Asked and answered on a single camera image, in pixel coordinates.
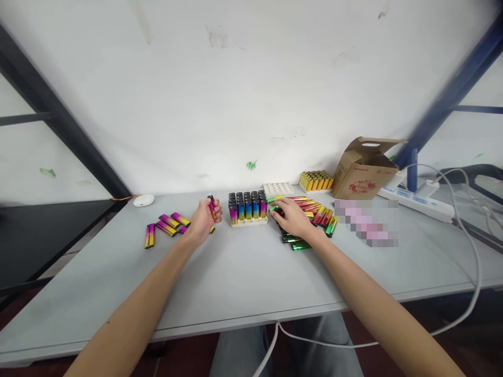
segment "forearm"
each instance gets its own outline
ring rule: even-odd
[[[306,239],[365,328],[408,376],[464,375],[393,297],[316,230]]]
[[[191,237],[181,237],[103,324],[65,376],[129,376],[150,340],[175,281],[197,246]]]

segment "white mouse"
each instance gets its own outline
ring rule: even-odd
[[[133,202],[135,207],[145,207],[154,202],[156,198],[152,194],[140,195]]]

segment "hand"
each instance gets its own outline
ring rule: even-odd
[[[210,211],[210,199],[206,198],[199,201],[199,206],[192,215],[190,226],[185,232],[186,235],[194,238],[198,245],[201,245],[206,241],[206,238],[210,234],[210,229],[215,223],[222,221],[222,206],[220,201],[215,199],[215,217],[216,221],[213,221]]]
[[[272,218],[276,220],[280,227],[294,236],[306,239],[311,233],[316,232],[316,228],[311,224],[304,211],[291,199],[278,199],[273,206],[279,206],[285,213],[282,218],[276,211],[270,210]]]

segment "white wire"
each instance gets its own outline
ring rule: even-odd
[[[472,313],[473,308],[475,307],[475,304],[477,303],[477,299],[478,299],[478,296],[479,296],[479,293],[480,293],[480,288],[482,286],[482,267],[480,265],[480,256],[478,254],[477,247],[475,246],[475,243],[473,242],[473,239],[471,238],[470,234],[466,230],[465,226],[461,222],[460,216],[458,214],[457,203],[456,203],[456,196],[454,194],[454,189],[452,188],[451,183],[449,182],[449,180],[447,179],[447,177],[445,176],[445,174],[441,173],[439,170],[437,170],[434,167],[431,167],[429,165],[425,165],[425,164],[411,164],[411,165],[408,165],[407,167],[405,167],[404,169],[407,169],[407,168],[409,168],[411,166],[415,166],[415,165],[417,165],[417,166],[424,166],[424,167],[433,169],[443,179],[445,179],[447,185],[449,186],[449,189],[451,190],[452,203],[453,203],[453,207],[454,207],[454,214],[456,216],[456,219],[457,219],[457,222],[458,222],[460,228],[462,229],[462,231],[468,237],[468,241],[470,242],[470,245],[472,246],[472,249],[473,249],[473,253],[475,254],[475,262],[476,262],[476,265],[477,265],[477,277],[476,277],[476,281],[477,282],[475,283],[475,290],[473,292],[473,296],[472,296],[472,299],[470,301],[470,304],[468,305],[468,308],[466,309],[466,311],[457,320],[455,320],[455,321],[449,323],[448,325],[446,325],[446,326],[444,326],[444,327],[442,327],[442,328],[440,328],[440,329],[438,329],[438,330],[433,331],[433,332],[430,333],[431,336],[435,336],[435,335],[441,334],[441,333],[443,333],[443,332],[445,332],[447,330],[450,330],[453,327],[459,325],[462,321],[464,321]],[[466,179],[466,185],[468,186],[468,184],[469,184],[468,176],[466,175],[466,173],[462,169],[458,169],[458,170],[461,170],[464,173],[465,179]],[[269,350],[267,351],[264,359],[262,360],[262,363],[260,363],[260,366],[258,367],[258,369],[255,372],[255,374],[253,375],[253,377],[258,377],[260,375],[260,373],[264,369],[267,361],[269,360],[269,357],[272,354],[272,349],[274,348],[274,345],[276,344],[276,339],[278,337],[278,327],[281,329],[281,331],[283,331],[283,333],[285,333],[285,335],[288,335],[290,338],[298,339],[298,340],[303,340],[303,341],[306,341],[306,342],[309,342],[309,343],[314,343],[314,344],[318,344],[318,345],[322,345],[322,346],[327,346],[327,347],[335,347],[335,348],[362,348],[362,347],[375,346],[375,345],[379,344],[379,342],[372,342],[372,343],[365,343],[365,344],[360,344],[360,345],[350,345],[350,346],[348,346],[348,345],[338,345],[338,344],[332,344],[332,343],[319,342],[319,341],[316,341],[316,340],[301,338],[301,337],[295,336],[293,334],[290,334],[289,332],[285,331],[285,329],[283,329],[283,327],[281,326],[280,322],[276,322],[276,327],[275,327],[275,332],[274,332],[274,338],[272,340],[271,346],[269,347]]]
[[[253,377],[260,376],[260,374],[262,373],[262,370],[264,370],[264,367],[267,364],[267,361],[271,357],[272,350],[273,350],[273,348],[274,348],[274,346],[276,344],[276,339],[278,339],[278,325],[281,326],[281,324],[279,322],[276,322],[276,329],[274,330],[274,337],[272,339],[271,345],[269,346],[269,349],[267,350],[267,353],[264,356],[264,359],[262,360],[262,362],[258,366],[257,370],[253,374]]]
[[[465,188],[466,188],[466,195],[468,195],[468,197],[480,208],[480,210],[486,215],[486,225],[487,225],[487,229],[489,230],[489,233],[491,233],[494,237],[498,238],[498,239],[501,239],[499,238],[498,236],[496,236],[493,232],[493,230],[491,229],[491,224],[490,224],[490,220],[493,219],[498,225],[499,227],[501,228],[501,230],[503,230],[503,223],[501,222],[501,220],[496,216],[496,214],[494,213],[493,209],[491,208],[491,206],[489,206],[487,203],[485,203],[484,201],[480,200],[480,199],[477,199],[475,197],[473,197],[470,193],[470,185],[469,185],[469,179],[468,179],[468,175],[466,174],[466,172],[461,169],[461,168],[455,168],[455,169],[450,169],[448,172],[444,173],[445,175],[453,172],[453,171],[460,171],[462,172],[462,174],[465,176],[465,181],[466,181],[466,185],[465,185]],[[438,182],[440,180],[440,178],[442,178],[441,176],[438,177],[435,182]]]

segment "jeans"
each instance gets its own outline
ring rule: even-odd
[[[326,343],[352,344],[341,313],[299,319],[293,334]],[[298,377],[363,377],[354,349],[320,346],[293,338],[290,344]],[[262,362],[269,341],[264,326],[220,333],[210,377],[251,377]],[[260,377],[272,377],[272,357]]]

